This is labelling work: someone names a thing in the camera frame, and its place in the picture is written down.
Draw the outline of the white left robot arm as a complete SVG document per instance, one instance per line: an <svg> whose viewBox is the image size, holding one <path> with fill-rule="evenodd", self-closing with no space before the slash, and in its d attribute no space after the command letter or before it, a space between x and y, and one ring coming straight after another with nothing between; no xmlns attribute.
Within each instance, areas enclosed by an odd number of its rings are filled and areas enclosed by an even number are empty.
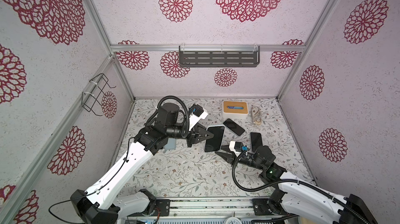
<svg viewBox="0 0 400 224"><path fill-rule="evenodd" d="M175 96L162 98L144 127L128 140L124 155L96 183L71 195L71 203L81 220L85 224L115 224L132 214L160 214L156 210L156 197L146 189L123 198L118 194L168 140L183 139L191 147L212 138L213 134L199 124L207 115L207 110L198 104L186 107Z"/></svg>

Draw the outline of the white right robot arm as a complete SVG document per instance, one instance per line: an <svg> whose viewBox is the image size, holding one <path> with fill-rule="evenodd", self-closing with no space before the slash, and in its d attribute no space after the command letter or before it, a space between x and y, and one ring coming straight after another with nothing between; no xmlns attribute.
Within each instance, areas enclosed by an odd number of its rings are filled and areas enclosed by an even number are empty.
<svg viewBox="0 0 400 224"><path fill-rule="evenodd" d="M230 142L216 154L232 166L234 184L245 192L258 192L274 188L264 203L267 212L280 215L281 219L303 217L316 224L375 224L377 220L365 202L356 195L348 197L334 194L295 176L275 163L270 147L261 146L254 153L241 142ZM236 167L242 164L261 171L259 177L264 185L247 188L236 178Z"/></svg>

